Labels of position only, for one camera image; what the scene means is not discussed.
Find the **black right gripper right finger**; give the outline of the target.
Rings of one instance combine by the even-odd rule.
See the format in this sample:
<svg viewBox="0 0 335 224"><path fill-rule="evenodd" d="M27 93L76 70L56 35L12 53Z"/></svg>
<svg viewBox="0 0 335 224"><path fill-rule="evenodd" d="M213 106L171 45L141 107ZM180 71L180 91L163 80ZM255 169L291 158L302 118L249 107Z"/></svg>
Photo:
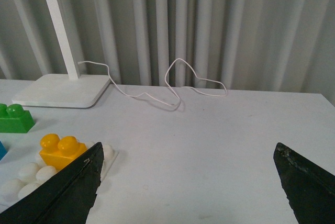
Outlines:
<svg viewBox="0 0 335 224"><path fill-rule="evenodd" d="M273 160L298 223L334 223L334 175L280 142Z"/></svg>

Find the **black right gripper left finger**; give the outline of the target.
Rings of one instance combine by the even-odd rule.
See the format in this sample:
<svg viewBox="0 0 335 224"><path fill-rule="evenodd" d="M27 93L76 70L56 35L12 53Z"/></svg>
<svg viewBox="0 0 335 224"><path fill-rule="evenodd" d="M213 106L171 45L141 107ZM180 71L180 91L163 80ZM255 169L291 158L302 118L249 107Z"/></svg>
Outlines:
<svg viewBox="0 0 335 224"><path fill-rule="evenodd" d="M2 212L1 223L86 223L101 184L103 160L98 142Z"/></svg>

